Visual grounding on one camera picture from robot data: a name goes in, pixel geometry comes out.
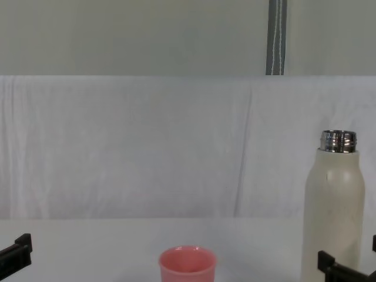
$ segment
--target metal bottle rim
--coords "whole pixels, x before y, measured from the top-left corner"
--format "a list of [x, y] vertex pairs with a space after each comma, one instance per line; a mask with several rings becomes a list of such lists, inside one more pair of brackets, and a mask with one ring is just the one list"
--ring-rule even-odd
[[357, 134], [348, 130], [324, 130], [319, 149], [333, 153], [354, 153], [357, 149]]

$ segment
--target pink cup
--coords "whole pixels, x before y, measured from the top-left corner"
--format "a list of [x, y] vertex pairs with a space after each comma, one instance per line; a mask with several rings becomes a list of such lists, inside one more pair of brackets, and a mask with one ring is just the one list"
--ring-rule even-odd
[[159, 257], [162, 282], [214, 282], [217, 259], [199, 246], [168, 249]]

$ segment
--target white water bottle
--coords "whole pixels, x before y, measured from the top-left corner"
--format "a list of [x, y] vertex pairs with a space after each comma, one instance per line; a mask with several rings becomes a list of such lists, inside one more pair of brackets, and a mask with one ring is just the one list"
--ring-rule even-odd
[[364, 180], [355, 132], [326, 130], [305, 185], [300, 282], [324, 282], [317, 253], [357, 269], [364, 210]]

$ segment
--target black bracket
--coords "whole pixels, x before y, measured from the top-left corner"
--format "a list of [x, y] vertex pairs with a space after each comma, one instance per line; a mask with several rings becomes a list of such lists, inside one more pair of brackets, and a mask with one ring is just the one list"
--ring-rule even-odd
[[0, 280], [31, 264], [31, 235], [24, 234], [13, 245], [0, 251]]
[[[372, 250], [376, 251], [376, 235]], [[376, 282], [376, 271], [367, 276], [335, 262], [335, 258], [324, 251], [318, 252], [317, 268], [325, 274], [325, 282]]]

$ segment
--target table surface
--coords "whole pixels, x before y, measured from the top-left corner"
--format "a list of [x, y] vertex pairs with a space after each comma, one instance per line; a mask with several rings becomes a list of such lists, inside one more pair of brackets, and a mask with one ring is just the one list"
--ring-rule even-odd
[[[376, 270], [364, 224], [361, 270]], [[198, 244], [218, 256], [216, 282], [296, 282], [302, 224], [286, 219], [3, 220], [0, 248], [31, 233], [32, 265], [8, 282], [158, 282], [159, 254]]]

